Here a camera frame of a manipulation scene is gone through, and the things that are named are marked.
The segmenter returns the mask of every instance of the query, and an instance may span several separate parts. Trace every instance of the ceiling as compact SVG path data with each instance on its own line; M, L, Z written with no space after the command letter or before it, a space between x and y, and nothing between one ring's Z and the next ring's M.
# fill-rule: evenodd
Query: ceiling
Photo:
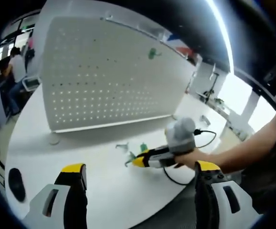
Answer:
M276 39L252 0L213 0L228 30L235 73L248 74L265 84L264 77L276 66ZM218 23L204 0L106 0L136 11L161 24L180 38L204 61L229 70L227 50ZM45 0L14 1L15 19L39 9Z

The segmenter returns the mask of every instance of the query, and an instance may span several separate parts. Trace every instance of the hand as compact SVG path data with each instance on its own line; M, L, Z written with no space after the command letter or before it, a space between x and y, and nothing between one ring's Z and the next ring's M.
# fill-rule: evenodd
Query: hand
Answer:
M198 148L195 148L191 153L184 154L181 156L175 157L175 162L179 164L184 164L188 166L191 169L194 169L195 162L196 161L209 161L209 155L206 153L203 153Z

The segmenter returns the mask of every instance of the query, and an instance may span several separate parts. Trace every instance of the window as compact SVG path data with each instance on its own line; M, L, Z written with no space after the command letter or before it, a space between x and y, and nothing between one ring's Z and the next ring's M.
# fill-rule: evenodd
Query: window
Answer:
M2 59L3 47L0 48L0 60Z
M11 54L11 50L14 47L14 43L9 45L8 56Z
M276 111L272 108L272 106L265 100L264 97L260 97L257 103L257 106L248 121L248 124L252 127L252 129L257 132L260 130L265 124L272 120L275 116Z
M219 92L218 98L238 115L241 115L249 96L252 93L252 87L235 75L228 74Z

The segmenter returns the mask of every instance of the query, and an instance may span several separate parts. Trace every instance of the person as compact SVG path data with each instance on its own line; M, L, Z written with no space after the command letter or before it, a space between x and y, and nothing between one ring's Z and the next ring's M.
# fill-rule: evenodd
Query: person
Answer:
M265 212L276 191L276 115L248 140L220 154L206 154L199 149L178 156L175 161L194 169L197 160L218 165L224 173L243 170L241 187L253 199L254 208Z
M11 113L12 115L16 115L20 112L16 97L19 91L24 88L22 80L27 74L23 58L20 55L20 49L16 47L13 47L11 50L11 59L9 65L3 74L5 77L9 77L11 72L13 73L15 85L9 90L8 97L10 99Z

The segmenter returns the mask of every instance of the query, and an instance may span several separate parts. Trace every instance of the green object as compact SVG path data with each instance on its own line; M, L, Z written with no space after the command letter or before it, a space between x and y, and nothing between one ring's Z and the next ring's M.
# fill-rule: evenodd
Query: green object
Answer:
M144 144L144 143L142 143L141 145L140 145L140 150L143 152L143 151L145 151L145 150L147 150L148 149L148 146L146 145L146 144Z
M149 51L149 59L153 60L155 56L161 56L161 53L157 53L155 48L151 48Z

